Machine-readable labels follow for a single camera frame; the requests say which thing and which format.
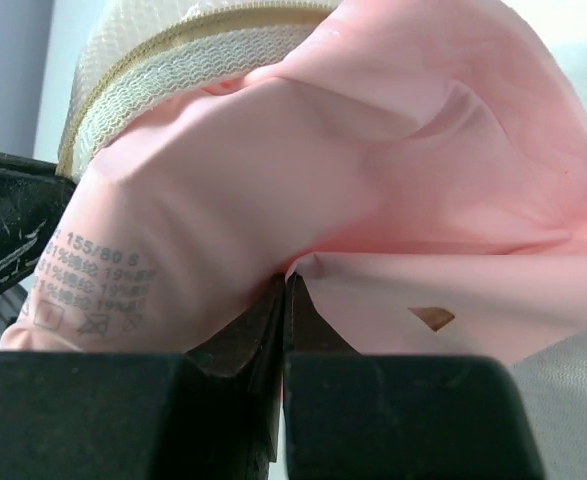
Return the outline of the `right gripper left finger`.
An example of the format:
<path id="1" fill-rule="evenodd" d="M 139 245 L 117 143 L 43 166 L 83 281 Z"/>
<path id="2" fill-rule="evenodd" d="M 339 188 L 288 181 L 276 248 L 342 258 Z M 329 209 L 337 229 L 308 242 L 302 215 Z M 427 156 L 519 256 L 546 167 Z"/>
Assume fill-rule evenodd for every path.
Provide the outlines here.
<path id="1" fill-rule="evenodd" d="M 186 354 L 0 353 L 0 479 L 264 479 L 285 281 Z"/>

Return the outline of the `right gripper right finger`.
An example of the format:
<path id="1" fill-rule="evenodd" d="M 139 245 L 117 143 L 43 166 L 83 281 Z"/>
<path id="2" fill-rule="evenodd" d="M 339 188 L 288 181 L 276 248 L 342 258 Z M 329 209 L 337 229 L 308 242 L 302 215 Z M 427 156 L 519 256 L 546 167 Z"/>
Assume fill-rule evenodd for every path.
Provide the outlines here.
<path id="1" fill-rule="evenodd" d="M 468 355 L 364 355 L 319 314 L 302 277 L 284 307 L 292 479 L 541 479 L 512 376 Z"/>

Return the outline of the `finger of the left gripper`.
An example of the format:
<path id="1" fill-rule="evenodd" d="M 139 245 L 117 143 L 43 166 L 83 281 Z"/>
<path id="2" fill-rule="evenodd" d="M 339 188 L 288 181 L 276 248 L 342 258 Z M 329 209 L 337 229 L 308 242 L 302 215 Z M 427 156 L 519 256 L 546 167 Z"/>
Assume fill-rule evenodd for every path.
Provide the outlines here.
<path id="1" fill-rule="evenodd" d="M 0 153 L 0 295 L 33 273 L 75 188 L 53 163 Z"/>

